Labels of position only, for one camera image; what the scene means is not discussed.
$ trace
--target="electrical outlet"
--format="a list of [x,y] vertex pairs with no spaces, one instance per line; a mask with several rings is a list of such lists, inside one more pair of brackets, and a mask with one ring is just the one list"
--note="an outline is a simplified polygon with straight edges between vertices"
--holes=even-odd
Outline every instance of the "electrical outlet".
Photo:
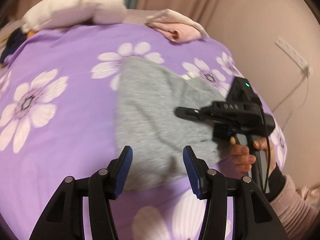
[[313,73],[313,69],[310,67],[309,63],[283,38],[278,36],[275,44],[298,65],[306,76],[309,77]]

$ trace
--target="black cuff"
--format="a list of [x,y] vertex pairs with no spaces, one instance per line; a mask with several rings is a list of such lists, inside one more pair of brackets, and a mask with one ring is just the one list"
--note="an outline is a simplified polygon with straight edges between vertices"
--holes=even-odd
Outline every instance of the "black cuff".
[[285,176],[282,175],[278,165],[270,174],[268,182],[270,192],[266,194],[266,198],[271,202],[280,194],[285,184]]

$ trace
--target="floral bedsheet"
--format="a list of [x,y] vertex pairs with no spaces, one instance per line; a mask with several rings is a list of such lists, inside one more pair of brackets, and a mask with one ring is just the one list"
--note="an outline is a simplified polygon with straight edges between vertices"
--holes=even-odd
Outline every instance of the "floral bedsheet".
[[[19,240],[29,239],[66,176],[91,176],[116,158],[116,91],[122,62],[130,55],[186,79],[200,76],[223,96],[233,76],[241,76],[221,43],[174,44],[145,26],[75,26],[63,32],[44,30],[28,39],[6,59],[0,78],[0,213]],[[283,167],[287,148],[278,126],[271,139]],[[214,168],[239,177],[230,159]],[[122,240],[187,240],[197,239],[205,201],[196,199],[183,178],[124,192],[111,207]],[[87,204],[84,223],[90,239]],[[232,223],[228,199],[226,239],[231,239]]]

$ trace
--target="white flower print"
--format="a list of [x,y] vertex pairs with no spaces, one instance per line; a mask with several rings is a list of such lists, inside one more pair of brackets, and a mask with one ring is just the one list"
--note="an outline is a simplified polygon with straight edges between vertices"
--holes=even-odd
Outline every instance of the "white flower print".
[[[91,69],[91,78],[100,79],[106,78],[113,74],[118,73],[121,70],[121,66],[128,56],[140,56],[153,61],[155,63],[161,64],[164,62],[161,55],[157,52],[148,53],[151,50],[151,45],[147,42],[138,43],[134,49],[132,49],[131,43],[124,43],[118,48],[118,53],[116,52],[106,52],[98,56],[99,60],[104,62],[97,64]],[[114,76],[110,82],[110,87],[113,90],[118,90],[120,73]]]
[[0,151],[14,137],[13,152],[18,153],[28,137],[31,125],[43,127],[52,119],[56,106],[48,103],[62,94],[68,80],[68,77],[60,77],[47,85],[57,73],[56,69],[43,72],[31,84],[23,83],[17,87],[13,95],[14,103],[7,105],[1,115],[0,126],[7,126],[0,134]]
[[186,75],[182,75],[182,77],[185,79],[201,77],[204,81],[213,85],[224,97],[226,97],[230,85],[225,83],[225,76],[222,75],[217,69],[210,69],[202,60],[195,58],[194,62],[194,65],[188,62],[182,63],[183,68],[188,71],[188,73]]
[[7,90],[7,87],[10,83],[10,76],[11,71],[7,72],[1,79],[0,79],[0,97],[3,92]]
[[[198,200],[192,190],[186,191],[174,208],[172,233],[174,240],[194,240],[202,224],[205,202]],[[226,236],[231,223],[227,220]],[[170,240],[169,229],[160,211],[152,206],[141,208],[132,223],[133,240]]]
[[282,130],[277,123],[276,123],[276,128],[273,130],[270,137],[272,142],[275,144],[279,166],[280,168],[282,168],[285,162],[285,158],[287,156],[288,148],[287,148],[287,143],[285,142]]
[[235,67],[232,57],[228,56],[225,52],[222,52],[222,57],[216,57],[216,61],[221,65],[222,69],[227,72],[227,74],[234,75],[236,77],[243,77]]

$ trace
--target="metal screw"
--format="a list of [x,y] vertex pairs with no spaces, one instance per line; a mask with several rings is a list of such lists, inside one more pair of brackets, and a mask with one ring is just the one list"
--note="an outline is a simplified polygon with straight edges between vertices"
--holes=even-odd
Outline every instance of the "metal screw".
[[101,169],[101,170],[99,171],[99,174],[100,174],[100,175],[106,175],[106,174],[108,174],[108,170],[106,170],[106,169]]
[[68,176],[64,179],[64,182],[66,182],[66,183],[70,183],[71,181],[73,181],[73,177],[71,177],[71,176]]
[[244,176],[243,177],[243,181],[246,182],[246,183],[249,183],[249,182],[251,182],[251,178],[248,177],[248,176]]
[[215,169],[208,169],[207,173],[210,174],[210,175],[216,175],[217,171]]

